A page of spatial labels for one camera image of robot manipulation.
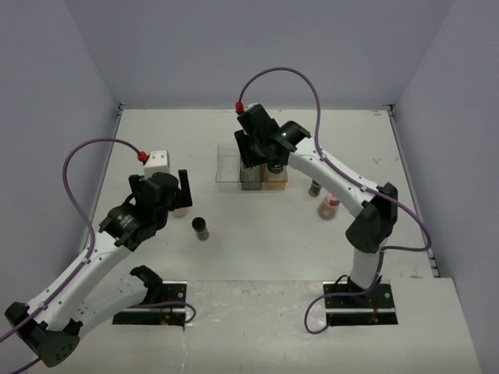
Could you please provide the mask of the bottle with yellow cap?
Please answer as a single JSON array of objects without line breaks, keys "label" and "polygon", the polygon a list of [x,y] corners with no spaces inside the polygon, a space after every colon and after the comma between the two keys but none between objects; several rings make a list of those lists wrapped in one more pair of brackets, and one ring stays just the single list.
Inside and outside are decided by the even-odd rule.
[{"label": "bottle with yellow cap", "polygon": [[175,218],[181,218],[187,215],[189,212],[189,207],[182,207],[172,211],[172,216]]}]

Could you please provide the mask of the spice jar black cap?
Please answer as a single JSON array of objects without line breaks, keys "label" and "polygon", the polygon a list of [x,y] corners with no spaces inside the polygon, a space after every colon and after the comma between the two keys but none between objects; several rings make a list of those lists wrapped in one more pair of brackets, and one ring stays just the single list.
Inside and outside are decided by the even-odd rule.
[{"label": "spice jar black cap", "polygon": [[318,197],[320,195],[321,189],[322,186],[318,182],[312,180],[308,193],[311,197]]},{"label": "spice jar black cap", "polygon": [[192,228],[199,240],[205,241],[209,239],[210,233],[207,229],[206,221],[202,217],[193,218]]}]

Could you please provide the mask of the brown bottle black spout cap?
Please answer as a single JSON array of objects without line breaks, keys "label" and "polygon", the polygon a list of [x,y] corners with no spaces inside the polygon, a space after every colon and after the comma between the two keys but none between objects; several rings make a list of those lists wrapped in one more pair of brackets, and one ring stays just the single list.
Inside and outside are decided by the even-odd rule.
[{"label": "brown bottle black spout cap", "polygon": [[266,172],[275,178],[279,178],[285,172],[285,166],[279,161],[268,161]]}]

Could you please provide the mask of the bottle with pink cap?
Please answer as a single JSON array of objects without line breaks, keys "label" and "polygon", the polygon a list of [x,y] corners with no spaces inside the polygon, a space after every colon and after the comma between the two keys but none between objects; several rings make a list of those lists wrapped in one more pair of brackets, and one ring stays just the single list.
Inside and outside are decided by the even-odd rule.
[{"label": "bottle with pink cap", "polygon": [[339,207],[339,199],[333,194],[328,193],[318,206],[317,214],[321,219],[329,221],[335,218]]}]

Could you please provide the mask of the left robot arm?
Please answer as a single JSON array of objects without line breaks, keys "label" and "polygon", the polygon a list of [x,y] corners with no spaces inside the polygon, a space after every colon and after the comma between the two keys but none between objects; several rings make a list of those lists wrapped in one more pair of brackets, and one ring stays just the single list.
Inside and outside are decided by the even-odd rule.
[{"label": "left robot arm", "polygon": [[48,368],[64,362],[92,329],[128,308],[151,308],[162,278],[147,266],[130,270],[110,292],[90,294],[108,273],[164,228],[170,212],[193,204],[187,170],[129,176],[131,193],[109,210],[98,232],[68,268],[28,303],[14,302],[5,317]]}]

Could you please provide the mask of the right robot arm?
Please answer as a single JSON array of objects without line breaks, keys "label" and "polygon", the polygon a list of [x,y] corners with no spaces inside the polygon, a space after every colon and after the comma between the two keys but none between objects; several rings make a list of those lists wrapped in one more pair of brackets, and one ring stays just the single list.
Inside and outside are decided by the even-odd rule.
[{"label": "right robot arm", "polygon": [[354,248],[348,297],[354,305],[367,305],[376,295],[381,247],[398,219],[398,190],[390,183],[379,186],[318,150],[309,131],[294,121],[278,125],[260,104],[238,102],[235,113],[242,128],[234,136],[245,167],[293,168],[338,198],[352,215],[345,232]]}]

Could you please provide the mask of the clear plastic bin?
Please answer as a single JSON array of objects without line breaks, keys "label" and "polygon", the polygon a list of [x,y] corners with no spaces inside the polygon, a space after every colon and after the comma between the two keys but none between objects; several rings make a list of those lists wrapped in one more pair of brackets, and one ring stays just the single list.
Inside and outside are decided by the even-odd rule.
[{"label": "clear plastic bin", "polygon": [[238,147],[231,143],[218,144],[216,182],[221,184],[238,182],[239,170],[240,156]]}]

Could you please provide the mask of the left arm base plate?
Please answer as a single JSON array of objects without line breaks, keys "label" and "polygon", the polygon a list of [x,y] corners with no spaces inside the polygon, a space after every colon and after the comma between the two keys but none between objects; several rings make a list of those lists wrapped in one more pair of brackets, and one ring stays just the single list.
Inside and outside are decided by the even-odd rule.
[{"label": "left arm base plate", "polygon": [[187,282],[184,280],[163,280],[148,288],[141,302],[134,302],[125,311],[145,311],[146,309],[169,310],[183,308],[186,301]]}]

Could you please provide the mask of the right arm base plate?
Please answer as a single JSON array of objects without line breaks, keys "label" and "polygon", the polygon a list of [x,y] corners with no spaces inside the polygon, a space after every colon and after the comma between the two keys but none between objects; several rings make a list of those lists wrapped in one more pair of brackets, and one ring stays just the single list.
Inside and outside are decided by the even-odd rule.
[{"label": "right arm base plate", "polygon": [[327,309],[393,309],[395,301],[393,298],[391,285],[381,281],[371,292],[365,295],[354,295],[360,293],[362,289],[356,287],[349,280],[325,281],[322,284],[325,295],[339,293],[339,296],[327,296],[325,306]]}]

